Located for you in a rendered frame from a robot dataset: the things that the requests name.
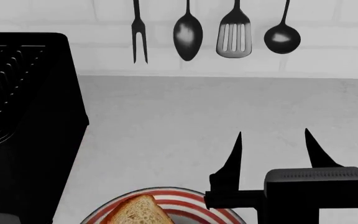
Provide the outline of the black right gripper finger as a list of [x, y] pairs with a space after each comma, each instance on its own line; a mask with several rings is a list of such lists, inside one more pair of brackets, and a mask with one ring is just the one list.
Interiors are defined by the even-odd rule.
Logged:
[[337, 164], [319, 145], [317, 140], [313, 137], [310, 131], [305, 129], [305, 141], [306, 148], [308, 151], [309, 159], [311, 166], [313, 168], [322, 168], [322, 167], [343, 167], [340, 164]]
[[234, 147], [222, 168], [209, 175], [212, 192], [239, 190], [242, 160], [242, 133], [239, 132]]

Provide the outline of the red striped plate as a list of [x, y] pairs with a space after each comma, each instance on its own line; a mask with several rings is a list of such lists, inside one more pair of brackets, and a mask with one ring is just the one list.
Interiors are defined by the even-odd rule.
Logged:
[[153, 187], [120, 195], [97, 208], [81, 224], [100, 224], [121, 202], [136, 195], [152, 195], [175, 224], [247, 224], [236, 212], [206, 208], [204, 194], [179, 187]]

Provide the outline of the toasted bread slice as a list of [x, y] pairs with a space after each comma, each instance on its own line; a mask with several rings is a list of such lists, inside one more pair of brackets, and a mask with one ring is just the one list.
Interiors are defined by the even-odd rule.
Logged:
[[152, 195], [136, 195], [114, 208], [100, 224], [174, 224]]

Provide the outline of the black ladle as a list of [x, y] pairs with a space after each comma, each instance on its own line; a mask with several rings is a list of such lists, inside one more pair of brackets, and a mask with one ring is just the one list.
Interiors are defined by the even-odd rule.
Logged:
[[267, 48], [276, 54], [289, 54], [301, 43], [300, 33], [286, 24], [290, 0], [286, 0], [281, 22], [270, 28], [264, 35]]

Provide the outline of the black slotted spatula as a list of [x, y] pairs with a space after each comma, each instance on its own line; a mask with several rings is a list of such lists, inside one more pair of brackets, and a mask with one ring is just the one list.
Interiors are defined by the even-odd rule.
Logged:
[[251, 52], [250, 19], [241, 10], [241, 0], [234, 0], [233, 9], [219, 24], [216, 53], [225, 58], [243, 58]]

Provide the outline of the black serving spoon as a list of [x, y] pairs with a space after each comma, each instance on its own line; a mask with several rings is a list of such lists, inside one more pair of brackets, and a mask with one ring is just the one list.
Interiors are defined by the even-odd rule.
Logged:
[[186, 0], [186, 12], [173, 28], [173, 42], [178, 55], [184, 61], [194, 59], [201, 48], [203, 28], [190, 12], [190, 0]]

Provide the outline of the black two-prong meat fork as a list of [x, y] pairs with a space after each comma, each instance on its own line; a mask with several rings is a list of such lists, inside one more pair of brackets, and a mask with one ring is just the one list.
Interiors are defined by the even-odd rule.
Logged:
[[142, 37], [142, 46], [143, 46], [143, 50], [144, 50], [145, 62], [148, 63], [146, 31], [145, 31], [145, 24], [140, 17], [139, 0], [133, 0], [133, 5], [134, 5], [134, 20], [131, 25], [133, 61], [134, 61], [134, 63], [136, 63], [136, 60], [137, 60], [136, 35], [137, 35], [137, 33], [140, 33], [141, 37]]

